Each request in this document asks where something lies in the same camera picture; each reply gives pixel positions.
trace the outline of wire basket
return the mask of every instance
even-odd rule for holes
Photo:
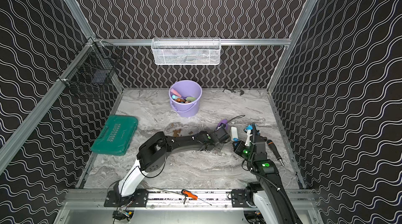
[[[220,38],[153,38],[151,50],[158,65],[218,65]]]
[[[95,42],[76,67],[62,82],[78,98],[100,98],[109,85],[122,56],[121,48],[106,42]]]

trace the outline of black wire basket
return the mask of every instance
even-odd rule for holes
[[[62,82],[70,93],[80,99],[104,97],[105,86],[112,83],[116,66],[123,51],[106,42],[94,42],[76,67]]]

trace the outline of wavy white line pattern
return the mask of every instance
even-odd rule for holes
[[[105,91],[100,100],[63,91],[0,176],[0,223],[53,223],[117,98],[112,85]]]
[[[327,224],[402,221],[402,0],[319,0],[273,97]]]
[[[99,38],[288,38],[305,0],[77,0]]]
[[[204,88],[267,87],[283,46],[224,46],[221,64],[211,66],[156,65],[150,47],[122,47],[117,75],[124,87],[166,88],[193,80]]]
[[[0,147],[86,41],[63,0],[0,0]]]

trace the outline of purple object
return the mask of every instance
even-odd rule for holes
[[[221,121],[219,122],[218,126],[215,128],[215,130],[216,130],[221,124],[226,124],[225,129],[226,129],[226,131],[229,130],[229,125],[228,125],[228,120],[227,120],[227,119],[221,120]]]
[[[176,90],[182,97],[195,97],[197,98],[191,103],[179,103],[173,100],[173,93],[170,89]],[[169,89],[170,106],[182,117],[192,117],[197,114],[200,106],[200,98],[202,95],[202,88],[199,84],[191,80],[182,80],[174,83]]]

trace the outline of metal base plate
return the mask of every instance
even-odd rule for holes
[[[137,189],[131,196],[119,197],[114,190],[107,192],[106,200],[104,201],[104,207],[121,207],[126,206],[133,200],[130,207],[145,207],[148,201],[148,191],[146,189]]]
[[[246,191],[232,190],[230,192],[232,207],[249,207],[247,204]]]

